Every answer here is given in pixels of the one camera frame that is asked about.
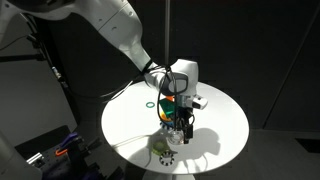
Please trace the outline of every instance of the table surface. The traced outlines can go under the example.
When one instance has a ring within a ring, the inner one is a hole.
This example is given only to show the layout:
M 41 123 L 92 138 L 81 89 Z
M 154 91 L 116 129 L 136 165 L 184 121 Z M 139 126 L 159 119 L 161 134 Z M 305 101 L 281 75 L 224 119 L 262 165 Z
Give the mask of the table surface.
M 162 138 L 156 106 L 158 92 L 144 82 L 130 86 L 108 103 L 102 115 L 102 130 L 108 143 L 129 162 L 158 173 L 195 174 L 216 169 L 234 159 L 245 146 L 249 126 L 240 106 L 222 91 L 197 84 L 197 94 L 208 100 L 203 110 L 194 109 L 194 137 L 189 144 L 172 145 L 174 163 L 164 166 L 152 153 L 152 144 Z

